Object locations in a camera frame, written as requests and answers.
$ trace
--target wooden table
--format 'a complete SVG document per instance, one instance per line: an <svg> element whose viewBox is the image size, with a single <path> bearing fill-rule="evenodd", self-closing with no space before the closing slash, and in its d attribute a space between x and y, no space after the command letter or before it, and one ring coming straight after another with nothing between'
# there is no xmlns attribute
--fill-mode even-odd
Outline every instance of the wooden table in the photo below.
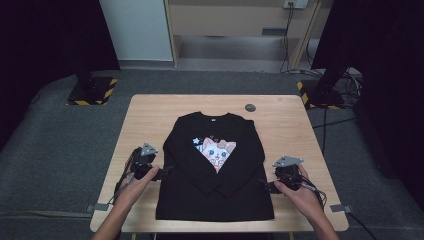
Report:
<svg viewBox="0 0 424 240"><path fill-rule="evenodd" d="M256 111L245 110L253 104ZM325 213L336 231L348 228L344 213L333 213L330 205L340 204L327 165L321 154L302 100L291 95L136 95L132 98L127 116L116 144L99 203L113 196L116 182L131 152L144 142L159 150L153 165L163 166L162 146L179 116L195 111L206 115L227 112L255 121L256 130L265 150L265 170L268 181L276 179L272 163L281 156L303 158L304 167L312 182L327 194ZM272 195L275 219L251 222L192 222L156 220L155 210L160 181L151 182L133 206L123 232L289 232L312 231L305 217L282 194ZM95 211L91 230L96 231L108 211Z"/></svg>

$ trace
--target black cable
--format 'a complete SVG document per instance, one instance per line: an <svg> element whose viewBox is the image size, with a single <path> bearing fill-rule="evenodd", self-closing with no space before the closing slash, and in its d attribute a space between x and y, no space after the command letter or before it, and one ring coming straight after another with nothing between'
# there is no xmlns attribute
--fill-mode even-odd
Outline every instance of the black cable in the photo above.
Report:
<svg viewBox="0 0 424 240"><path fill-rule="evenodd" d="M319 190L315 186L315 184L313 184L311 182L311 180L309 180L308 178L306 178L305 176L302 176L302 175L300 175L300 176L293 176L291 174L282 174L280 176L280 179L283 176L286 177L287 179L291 179L289 184L300 185L300 187L301 186L304 186L307 189L309 189L312 192L314 192L314 194L317 197L317 200L319 202L319 205L321 206L322 210L324 210L325 204L327 203L327 195L323 191Z"/></svg>
<svg viewBox="0 0 424 240"><path fill-rule="evenodd" d="M62 212L62 211L11 211L0 212L0 218L17 217L43 217L43 218L92 218L87 212Z"/></svg>
<svg viewBox="0 0 424 240"><path fill-rule="evenodd" d="M307 59L308 59L309 66L312 67L312 62L314 61L314 58L311 56L311 54L309 54L309 42L310 41L311 41L311 39L309 38L308 43L306 44L306 56L307 56ZM323 73L320 73L316 69L313 69L313 71L316 72L317 74L319 74L320 77L323 75Z"/></svg>
<svg viewBox="0 0 424 240"><path fill-rule="evenodd" d="M289 55L289 42L288 42L287 35L289 33L289 28L290 28L290 23L291 23L292 18L293 18L293 3L289 3L289 17L287 19L286 34L283 37L283 45L284 45L284 50L285 50L285 56L284 56L283 63L281 64L281 67L280 67L280 73L283 69L285 62L287 62L287 71L290 71L289 70L289 57L288 57L288 55Z"/></svg>
<svg viewBox="0 0 424 240"><path fill-rule="evenodd" d="M287 70L287 71L283 71L283 72L280 71L280 73L304 74L304 75L309 75L309 76L316 77L316 78L321 77L320 73L315 73L315 72L312 72L312 71L309 71L309 70L304 70L304 69L292 69L292 70Z"/></svg>
<svg viewBox="0 0 424 240"><path fill-rule="evenodd" d="M326 135L327 135L327 124L326 124L326 122L327 122L327 110L328 110L328 108L324 109L324 126L323 126L324 129L323 129L322 149L321 149L322 156L324 156L324 153L325 153L325 139L326 139Z"/></svg>
<svg viewBox="0 0 424 240"><path fill-rule="evenodd" d="M375 237L375 235L367 228L367 226L365 226L365 224L363 224L358 218L356 218L351 212L347 213L348 216L350 216L351 218L355 219L356 222L358 222L368 233L369 235L372 237L372 239L377 240L377 238Z"/></svg>
<svg viewBox="0 0 424 240"><path fill-rule="evenodd" d="M346 92L343 94L347 100L345 102L351 104L352 106L356 104L360 97L360 92L362 89L362 83L358 81L352 74L350 74L350 68L343 73L340 79L347 79L345 84Z"/></svg>
<svg viewBox="0 0 424 240"><path fill-rule="evenodd" d="M324 125L327 126L331 126L331 125L336 125L336 124L340 124L340 123L344 123L344 122L348 122L348 121L353 121L356 120L356 118L348 118L348 119L344 119L344 120L339 120L339 121L334 121L331 123L327 123L327 124L321 124L321 125L317 125L317 126L313 126L312 128L320 128L320 127L324 127Z"/></svg>
<svg viewBox="0 0 424 240"><path fill-rule="evenodd" d="M130 157L128 158L128 160L127 160L127 162L125 163L125 168L124 168L124 172L122 173L122 175L121 175L121 178L119 179L119 181L116 183L116 186L115 186L115 192L113 193L113 196L112 196L112 198L108 201L108 203L107 204L115 204L115 201L116 201L116 199L118 198L118 195L119 195L119 193L121 193L122 192L122 190L124 189L124 188L126 188L127 187L127 185L124 185L123 187L121 187L121 185L122 185L122 181L129 175L129 174L131 174L132 173L132 169L130 169L130 171L128 172L128 168L133 164L133 160L134 160L134 154L135 154L135 152L137 151L138 149L135 149L132 153L131 153L131 155L130 155Z"/></svg>

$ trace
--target t-shirt sleeve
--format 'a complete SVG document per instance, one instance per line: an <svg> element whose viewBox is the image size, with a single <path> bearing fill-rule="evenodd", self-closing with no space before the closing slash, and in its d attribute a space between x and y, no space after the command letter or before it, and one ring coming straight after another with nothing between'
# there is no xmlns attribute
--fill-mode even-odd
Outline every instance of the t-shirt sleeve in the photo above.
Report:
<svg viewBox="0 0 424 240"><path fill-rule="evenodd" d="M205 194L215 190L220 184L215 169L208 161L202 161L204 156L187 138L187 127L179 118L164 143L164 152L191 182Z"/></svg>
<svg viewBox="0 0 424 240"><path fill-rule="evenodd" d="M219 181L222 183L216 190L230 197L241 188L252 174L263 167L265 153L252 120L247 120L247 127L237 141L237 146L220 169Z"/></svg>

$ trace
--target forearm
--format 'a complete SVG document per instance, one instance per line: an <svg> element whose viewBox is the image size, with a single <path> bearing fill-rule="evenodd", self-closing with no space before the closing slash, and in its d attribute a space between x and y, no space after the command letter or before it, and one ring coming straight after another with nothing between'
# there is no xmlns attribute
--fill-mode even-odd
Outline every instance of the forearm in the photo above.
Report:
<svg viewBox="0 0 424 240"><path fill-rule="evenodd" d="M314 228L315 234L319 240L339 240L333 225L324 213L310 217L308 221Z"/></svg>
<svg viewBox="0 0 424 240"><path fill-rule="evenodd" d="M92 239L115 239L130 210L131 207L115 204Z"/></svg>

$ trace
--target power outlet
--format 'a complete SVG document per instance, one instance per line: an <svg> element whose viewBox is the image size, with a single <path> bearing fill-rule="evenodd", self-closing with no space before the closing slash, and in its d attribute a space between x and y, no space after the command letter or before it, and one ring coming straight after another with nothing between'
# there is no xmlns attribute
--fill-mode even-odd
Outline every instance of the power outlet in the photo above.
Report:
<svg viewBox="0 0 424 240"><path fill-rule="evenodd" d="M308 0L285 0L283 8L305 9L308 5Z"/></svg>
<svg viewBox="0 0 424 240"><path fill-rule="evenodd" d="M291 4L291 8L294 8L294 6L296 6L296 0L285 0L283 4L283 8L290 8L290 4Z"/></svg>

